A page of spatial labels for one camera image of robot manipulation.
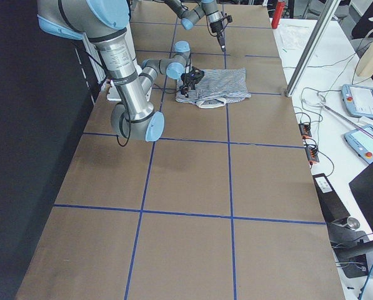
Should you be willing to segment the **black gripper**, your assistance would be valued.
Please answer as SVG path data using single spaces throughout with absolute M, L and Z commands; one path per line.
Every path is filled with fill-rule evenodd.
M 208 15 L 208 25 L 211 35 L 217 39 L 222 52 L 226 52 L 226 42 L 223 33 L 226 26 L 231 22 L 233 22 L 232 16 L 226 13 L 212 13 Z
M 179 91 L 183 96 L 188 96 L 189 91 L 196 90 L 196 84 L 198 84 L 204 77 L 204 71 L 196 68 L 191 67 L 189 72 L 184 73 L 181 75 L 182 85 L 179 88 Z

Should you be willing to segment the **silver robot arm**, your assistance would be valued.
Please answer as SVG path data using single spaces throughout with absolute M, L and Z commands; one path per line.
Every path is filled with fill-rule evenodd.
M 147 142 L 157 141 L 164 130 L 164 115 L 147 100 L 158 74 L 182 80 L 181 94 L 187 96 L 204 72 L 191 65 L 188 42 L 175 44 L 169 59 L 148 59 L 139 73 L 126 41 L 129 6 L 126 1 L 38 1 L 40 28 L 62 38 L 81 40 L 86 36 L 104 61 L 121 102 L 112 110 L 111 126 L 117 136 Z
M 232 16 L 220 12 L 217 1 L 197 1 L 195 8 L 189 9 L 181 1 L 165 0 L 166 4 L 181 20 L 185 30 L 192 29 L 198 21 L 205 18 L 210 35 L 217 39 L 222 52 L 226 52 L 224 31 L 226 26 L 233 22 Z

